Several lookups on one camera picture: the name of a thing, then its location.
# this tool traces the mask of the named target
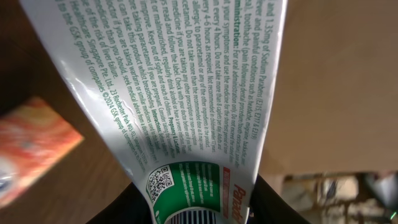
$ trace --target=brown wooden surface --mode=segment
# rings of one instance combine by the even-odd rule
[[[397,169],[398,1],[291,0],[260,173]],[[0,1],[0,112],[46,100],[84,142],[0,223],[84,223],[129,180],[66,89],[15,0]]]

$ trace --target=green label section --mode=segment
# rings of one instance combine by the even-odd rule
[[[171,214],[190,207],[220,212],[220,167],[209,162],[162,166],[149,175],[146,191],[158,224],[164,224]]]

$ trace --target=brown cardboard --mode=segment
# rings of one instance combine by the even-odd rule
[[[398,169],[398,1],[290,1],[260,174]]]

